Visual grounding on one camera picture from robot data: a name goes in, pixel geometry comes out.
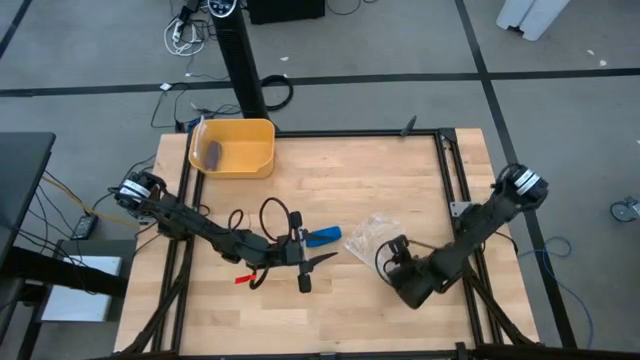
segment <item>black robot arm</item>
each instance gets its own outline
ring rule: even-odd
[[[528,209],[537,209],[547,196],[547,182],[524,165],[509,165],[498,176],[489,200],[474,204],[456,222],[457,238],[423,258],[413,257],[409,241],[399,236],[389,243],[392,261],[386,272],[390,285],[404,302],[417,309],[433,291],[442,293],[465,271],[467,259],[502,225]]]
[[[158,232],[166,237],[185,240],[196,235],[208,241],[213,249],[230,263],[237,264],[244,260],[247,267],[254,271],[254,275],[257,270],[264,269],[257,282],[254,282],[255,279],[250,282],[252,289],[260,286],[269,268],[299,266],[300,291],[309,292],[311,283],[308,273],[318,262],[336,254],[326,254],[307,261],[302,246],[303,239],[297,236],[302,227],[302,216],[299,212],[290,214],[284,206],[289,223],[288,233],[274,239],[275,242],[270,242],[251,230],[239,230],[237,225],[232,227],[233,213],[227,228],[219,226],[182,204],[176,196],[167,191],[161,178],[147,172],[132,173],[118,188],[111,188],[110,191],[115,194],[118,205],[127,209],[131,215],[156,219]],[[265,204],[271,200],[283,205],[275,198],[267,199]]]

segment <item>table leg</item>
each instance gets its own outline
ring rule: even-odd
[[[0,274],[117,297],[124,297],[128,283],[126,278],[18,247],[9,250]]]

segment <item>red tag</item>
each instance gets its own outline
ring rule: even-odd
[[[256,275],[255,274],[246,275],[246,276],[240,276],[239,278],[236,278],[236,284],[246,283],[247,281],[251,281],[251,280],[255,280],[255,279],[256,279]]]

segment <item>clear plastic bag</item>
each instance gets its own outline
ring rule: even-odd
[[[344,247],[355,256],[376,270],[376,252],[385,241],[405,233],[404,227],[399,221],[382,213],[375,213],[363,223],[344,241]],[[383,271],[384,263],[391,259],[391,250],[385,247],[378,255],[378,267]]]

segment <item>yellow bin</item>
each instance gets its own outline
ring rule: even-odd
[[[276,130],[266,119],[206,120],[193,129],[189,162],[220,179],[263,179],[274,164]],[[212,142],[221,146],[216,170],[205,167]]]

